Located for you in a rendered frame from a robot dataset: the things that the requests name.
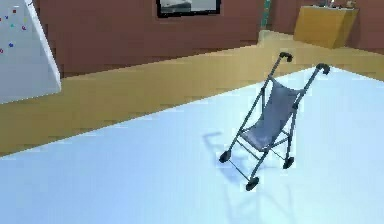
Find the yellow wooden cabinet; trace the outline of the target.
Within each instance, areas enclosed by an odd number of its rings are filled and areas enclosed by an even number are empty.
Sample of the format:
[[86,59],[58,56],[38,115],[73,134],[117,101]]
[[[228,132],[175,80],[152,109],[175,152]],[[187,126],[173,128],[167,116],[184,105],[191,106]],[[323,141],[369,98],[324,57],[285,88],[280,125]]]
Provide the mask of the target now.
[[357,9],[302,6],[293,39],[328,49],[344,47],[357,14]]

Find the grey folding baby stroller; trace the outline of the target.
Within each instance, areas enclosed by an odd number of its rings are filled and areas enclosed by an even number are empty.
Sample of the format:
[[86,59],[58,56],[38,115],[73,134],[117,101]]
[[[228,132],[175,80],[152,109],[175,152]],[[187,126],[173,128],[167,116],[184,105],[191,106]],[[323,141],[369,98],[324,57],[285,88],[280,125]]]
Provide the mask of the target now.
[[[290,168],[294,163],[295,158],[290,155],[290,152],[300,101],[319,72],[324,75],[328,75],[330,72],[328,64],[319,63],[302,89],[291,89],[274,78],[274,73],[283,59],[290,63],[293,61],[293,55],[288,52],[279,53],[278,59],[229,148],[219,157],[220,163],[229,161],[247,180],[245,185],[247,191],[253,190],[258,185],[260,178],[256,176],[256,172],[270,151],[284,161],[284,169]],[[231,161],[232,149],[236,143],[258,161],[250,176],[245,175]]]

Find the black framed wall picture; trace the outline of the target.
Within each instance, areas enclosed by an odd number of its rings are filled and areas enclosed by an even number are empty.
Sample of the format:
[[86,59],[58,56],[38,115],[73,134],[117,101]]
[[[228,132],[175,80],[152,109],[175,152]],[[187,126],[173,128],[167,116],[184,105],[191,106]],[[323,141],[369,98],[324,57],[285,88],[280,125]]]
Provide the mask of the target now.
[[159,18],[219,14],[221,0],[156,0]]

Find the green door frame strip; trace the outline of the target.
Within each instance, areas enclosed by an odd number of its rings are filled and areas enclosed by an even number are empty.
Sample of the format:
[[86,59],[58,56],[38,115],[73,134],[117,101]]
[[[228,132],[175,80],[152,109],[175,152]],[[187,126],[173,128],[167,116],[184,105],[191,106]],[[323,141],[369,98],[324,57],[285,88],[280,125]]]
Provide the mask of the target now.
[[264,0],[263,16],[261,20],[261,28],[268,29],[269,15],[270,15],[271,0]]

